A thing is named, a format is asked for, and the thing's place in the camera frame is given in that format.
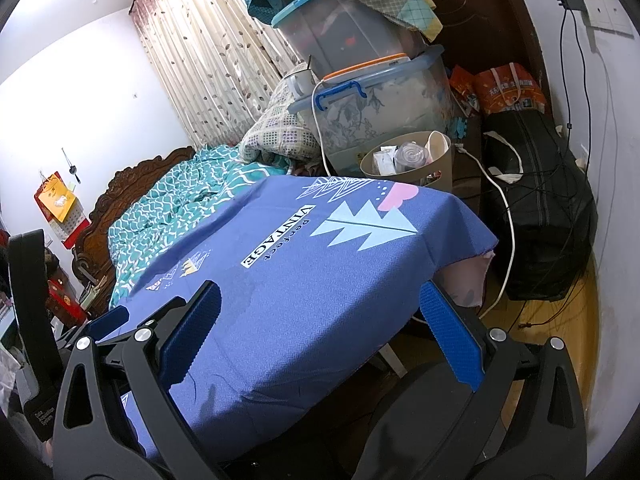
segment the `white wall switch plate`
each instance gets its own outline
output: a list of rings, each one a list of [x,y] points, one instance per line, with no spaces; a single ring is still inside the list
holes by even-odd
[[[618,0],[584,0],[591,27],[633,34],[631,22]]]

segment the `white power cord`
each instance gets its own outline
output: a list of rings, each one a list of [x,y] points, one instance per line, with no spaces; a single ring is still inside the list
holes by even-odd
[[[329,171],[329,167],[326,164],[326,157],[324,156],[324,145],[322,143],[322,132],[320,131],[320,125],[318,124],[318,115],[316,114],[316,91],[318,87],[324,83],[324,79],[321,79],[318,84],[315,86],[314,90],[311,92],[311,112],[314,115],[314,121],[316,123],[316,130],[318,131],[318,139],[320,140],[320,154],[322,155],[322,164],[324,165],[324,170],[326,171],[326,176],[331,176],[331,172]]]
[[[495,301],[492,304],[492,306],[490,306],[487,310],[485,310],[480,315],[480,319],[482,319],[489,312],[491,312],[491,310],[494,308],[494,306],[496,306],[498,304],[498,302],[500,301],[500,298],[502,298],[502,295],[504,294],[504,289],[507,287],[507,281],[508,281],[509,275],[511,273],[511,266],[513,265],[513,257],[516,254],[516,234],[515,234],[515,231],[513,229],[513,219],[511,218],[511,208],[509,207],[509,202],[507,202],[507,197],[504,195],[504,192],[502,191],[502,188],[500,186],[498,186],[495,183],[495,181],[489,176],[489,174],[484,170],[484,168],[482,167],[482,164],[480,164],[480,161],[477,158],[475,158],[473,155],[471,155],[471,153],[469,153],[462,146],[462,144],[456,144],[456,149],[460,153],[464,153],[465,155],[470,156],[476,162],[476,164],[478,165],[478,168],[480,168],[480,171],[482,171],[482,173],[484,174],[486,179],[489,182],[491,182],[495,187],[497,187],[498,192],[500,192],[500,196],[502,197],[502,200],[504,200],[504,205],[507,208],[507,216],[509,217],[509,226],[511,227],[511,258],[509,259],[509,266],[507,267],[507,275],[504,277],[504,283],[502,284],[502,288],[500,289],[500,294],[498,294],[498,297],[495,299]]]

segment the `transparent storage bin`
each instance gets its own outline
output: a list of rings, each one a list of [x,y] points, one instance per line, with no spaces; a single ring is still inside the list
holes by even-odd
[[[311,69],[324,76],[363,62],[425,49],[420,32],[386,19],[358,0],[295,0],[274,16],[300,59],[311,56]]]
[[[411,61],[318,89],[314,106],[324,153],[339,175],[364,176],[362,158],[393,137],[446,133],[453,106],[443,51],[440,45],[429,46]],[[300,113],[319,142],[311,105],[306,97],[290,104],[289,113]]]

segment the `ceiling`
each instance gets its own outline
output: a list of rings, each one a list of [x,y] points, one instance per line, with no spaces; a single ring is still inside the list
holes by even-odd
[[[20,0],[0,32],[0,84],[51,43],[132,1]]]

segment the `teal patterned blanket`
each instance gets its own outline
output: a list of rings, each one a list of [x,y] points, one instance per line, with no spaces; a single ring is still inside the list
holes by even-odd
[[[116,285],[110,306],[126,298],[142,272],[180,235],[266,176],[285,174],[290,161],[276,156],[271,166],[245,164],[229,146],[203,148],[177,164],[109,228]]]

